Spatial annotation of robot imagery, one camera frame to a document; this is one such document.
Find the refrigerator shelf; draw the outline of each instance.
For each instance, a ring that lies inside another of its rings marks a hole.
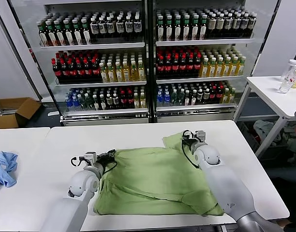
[[[244,76],[217,76],[217,77],[195,77],[195,78],[162,79],[162,80],[157,80],[157,84],[239,80],[239,79],[242,79],[243,77]]]
[[[255,39],[215,39],[215,40],[182,40],[182,41],[157,41],[156,46],[189,46],[213,44],[250,44]]]
[[[85,88],[85,87],[111,87],[111,86],[141,86],[147,81],[109,82],[109,83],[86,83],[86,84],[56,84],[60,88]]]
[[[99,43],[89,45],[67,45],[41,47],[43,51],[70,51],[70,50],[91,50],[91,49],[115,49],[115,48],[139,48],[144,47],[144,42],[135,43]]]

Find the bottle label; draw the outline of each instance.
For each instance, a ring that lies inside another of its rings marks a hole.
[[[106,23],[106,26],[109,34],[115,33],[114,23]]]
[[[202,26],[200,30],[200,40],[203,40],[206,33],[206,26]]]
[[[99,110],[99,104],[98,103],[95,103],[94,104],[94,108],[95,108],[95,110]]]
[[[122,82],[122,72],[121,71],[117,71],[117,79],[119,82]]]
[[[241,20],[241,23],[240,23],[240,29],[246,29],[247,28],[247,25],[248,25],[248,22],[249,22],[249,19],[245,19],[245,18],[243,18],[242,20]]]
[[[202,77],[206,77],[207,67],[203,67]]]
[[[61,70],[59,70],[59,71],[55,71],[55,75],[58,76],[58,77],[60,77],[60,76],[62,75]]]
[[[213,30],[216,27],[216,19],[209,19],[208,21],[208,29]]]
[[[78,45],[82,45],[82,40],[81,40],[80,32],[79,31],[75,31],[74,33],[75,33],[75,37],[77,39]]]
[[[247,28],[248,29],[253,29],[254,28],[254,24],[255,24],[255,19],[254,18],[249,19],[249,23],[248,23]]]
[[[105,23],[99,23],[99,29],[101,34],[106,34],[107,29],[106,29],[106,24]]]
[[[158,39],[163,41],[163,28],[158,28]]]
[[[221,30],[223,28],[223,25],[224,25],[224,19],[217,19],[216,29]]]
[[[41,38],[41,40],[42,40],[44,46],[45,46],[45,47],[48,47],[49,44],[48,44],[47,38],[46,38],[46,36],[45,36],[44,33],[40,33],[40,38]]]
[[[115,82],[114,80],[114,73],[113,72],[108,72],[109,80],[110,82]]]
[[[124,75],[124,80],[125,80],[126,82],[130,81],[130,78],[129,78],[129,72],[128,72],[128,71],[123,72],[123,75]]]
[[[189,98],[185,99],[185,105],[189,105],[189,100],[190,100]]]
[[[138,73],[139,73],[139,80],[144,81],[145,80],[144,70],[138,70]]]
[[[102,76],[102,79],[103,79],[103,83],[106,83],[107,82],[107,75],[105,72],[102,72],[101,73],[101,76]]]
[[[99,24],[90,24],[92,34],[99,34]]]
[[[88,31],[84,31],[84,36],[85,36],[85,39],[86,39],[86,43],[91,44],[90,33]]]
[[[196,40],[198,27],[192,28],[192,40]]]
[[[209,71],[209,77],[213,77],[214,76],[214,72],[215,72],[215,66],[211,66],[210,67],[210,71]]]
[[[221,69],[222,69],[221,66],[218,66],[218,67],[217,67],[217,70],[216,70],[216,76],[220,76],[220,74],[221,74]]]
[[[135,108],[139,108],[139,101],[134,101],[134,104],[135,104]]]
[[[66,37],[67,37],[67,40],[69,41],[69,44],[74,45],[72,34],[69,31],[66,32]]]
[[[180,27],[175,28],[175,41],[180,39]]]
[[[178,67],[179,67],[178,65],[173,65],[172,66],[172,70],[177,71],[178,70]]]
[[[58,46],[58,41],[56,40],[56,36],[54,33],[49,33],[50,40],[54,46]]]
[[[199,70],[201,68],[200,64],[194,64],[194,69]]]
[[[236,70],[236,65],[233,65],[230,71],[230,76],[234,76],[235,70]]]
[[[187,40],[189,36],[189,27],[184,27],[183,29],[183,40]]]
[[[65,46],[65,40],[63,38],[62,32],[57,32],[57,36],[58,36],[61,46]]]
[[[117,26],[117,32],[118,33],[123,33],[124,32],[124,24],[122,23],[116,23]]]
[[[127,33],[133,32],[133,22],[125,22],[125,30]]]
[[[166,41],[171,41],[172,39],[172,28],[166,29]]]
[[[105,102],[102,102],[101,103],[101,107],[102,107],[103,110],[106,110],[106,103]]]
[[[134,31],[135,32],[141,32],[142,31],[142,23],[139,22],[134,22]]]

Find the bottle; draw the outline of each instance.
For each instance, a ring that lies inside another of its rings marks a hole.
[[[107,63],[107,70],[108,70],[108,77],[109,77],[109,82],[117,82],[115,75],[114,75],[114,69],[111,64],[111,62]]]
[[[96,96],[96,94],[94,94],[92,97],[93,97],[93,105],[94,105],[94,109],[95,109],[95,110],[99,110],[100,107],[99,107],[99,103],[98,103],[98,97]]]
[[[130,16],[126,17],[125,30],[127,32],[127,37],[130,38],[133,35],[133,21]]]
[[[229,67],[229,72],[228,72],[228,76],[234,76],[235,75],[235,71],[237,68],[237,61],[238,61],[238,57],[234,57],[233,58],[233,62],[230,63],[230,67]]]
[[[226,103],[233,103],[234,102],[234,97],[235,97],[235,88],[232,88],[231,93],[229,94]]]
[[[201,18],[199,40],[205,39],[205,36],[206,36],[206,28],[207,28],[206,23],[207,23],[207,15],[204,14],[204,15],[202,15],[202,18]]]
[[[206,73],[206,77],[213,77],[216,69],[216,58],[212,57],[210,64],[208,65],[208,70]]]
[[[223,38],[230,38],[231,37],[231,29],[233,24],[233,17],[232,13],[228,14],[228,17],[224,20],[223,25]]]
[[[256,13],[251,14],[248,25],[247,25],[247,29],[245,30],[245,34],[244,34],[245,38],[250,38],[252,36],[252,31],[256,23],[256,17],[257,17]]]
[[[214,76],[221,76],[222,63],[223,63],[223,57],[219,57],[218,63],[216,63],[216,69],[215,69]]]
[[[183,40],[187,40],[189,38],[189,19],[190,19],[190,15],[186,14],[184,16],[185,20],[184,20],[184,25],[183,25],[183,36],[182,39]]]
[[[214,38],[215,28],[216,28],[216,14],[212,14],[211,17],[208,19],[208,27],[206,31],[206,38],[211,39]]]
[[[47,25],[47,34],[48,34],[48,36],[50,38],[50,41],[51,41],[50,45],[58,46],[59,45],[59,40],[56,37],[56,35],[54,34],[55,31],[53,30],[51,21],[49,21],[49,20],[46,21],[46,25]]]
[[[284,78],[277,92],[287,93],[295,82],[296,82],[296,65],[293,66],[292,69],[287,73],[286,77]]]
[[[180,40],[180,30],[181,30],[181,25],[180,25],[180,15],[175,16],[175,41]]]
[[[103,63],[100,63],[100,68],[101,68],[101,77],[102,77],[103,83],[110,82],[107,69]]]
[[[49,35],[46,35],[46,31],[44,29],[44,25],[43,25],[43,22],[42,21],[38,21],[36,22],[37,24],[37,27],[38,27],[38,34],[42,40],[42,43],[43,43],[43,46],[44,47],[48,47],[49,46],[49,40],[50,40],[50,37]]]
[[[220,104],[224,104],[227,102],[228,99],[228,95],[229,95],[229,88],[225,88],[224,89],[224,93],[222,94],[222,97],[220,98]]]
[[[100,102],[101,102],[101,108],[102,110],[106,110],[106,103],[105,103],[105,99],[104,99],[104,94],[100,94]]]
[[[199,77],[206,77],[208,70],[208,58],[204,58],[203,64],[201,65]]]

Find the water bottle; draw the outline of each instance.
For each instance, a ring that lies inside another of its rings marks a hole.
[[[65,96],[65,103],[69,111],[74,110],[73,101],[68,96]]]
[[[81,111],[81,107],[76,96],[73,96],[73,105],[75,111]]]
[[[171,101],[171,97],[169,96],[169,92],[166,91],[164,95],[164,106],[169,106]]]
[[[290,59],[288,61],[288,67],[283,71],[283,73],[281,74],[281,81],[284,80],[284,78],[286,77],[286,75],[288,74],[288,72],[292,69],[293,66],[296,65],[296,59]]]
[[[296,65],[293,66],[292,69],[287,73],[277,92],[287,93],[291,89],[295,81],[296,81]]]
[[[159,91],[157,95],[157,107],[163,106],[163,96],[162,93]]]

